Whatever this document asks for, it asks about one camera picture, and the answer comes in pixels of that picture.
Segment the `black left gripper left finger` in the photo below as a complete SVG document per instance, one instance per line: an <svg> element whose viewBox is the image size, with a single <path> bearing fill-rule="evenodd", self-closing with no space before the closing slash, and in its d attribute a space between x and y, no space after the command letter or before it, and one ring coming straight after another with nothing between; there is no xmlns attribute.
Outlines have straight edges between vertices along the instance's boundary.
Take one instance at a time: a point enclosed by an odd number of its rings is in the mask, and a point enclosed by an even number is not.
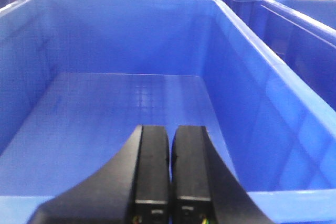
<svg viewBox="0 0 336 224"><path fill-rule="evenodd" d="M138 125L113 158L40 204L28 223L168 223L169 189L166 129Z"/></svg>

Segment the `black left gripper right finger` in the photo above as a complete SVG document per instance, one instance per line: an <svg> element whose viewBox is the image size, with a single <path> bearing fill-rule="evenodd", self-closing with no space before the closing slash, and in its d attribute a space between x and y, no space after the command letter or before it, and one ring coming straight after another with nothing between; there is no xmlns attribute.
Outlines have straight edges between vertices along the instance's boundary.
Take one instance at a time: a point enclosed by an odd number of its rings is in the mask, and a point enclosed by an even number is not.
<svg viewBox="0 0 336 224"><path fill-rule="evenodd" d="M206 127L177 128L171 167L173 223L272 223L221 159Z"/></svg>

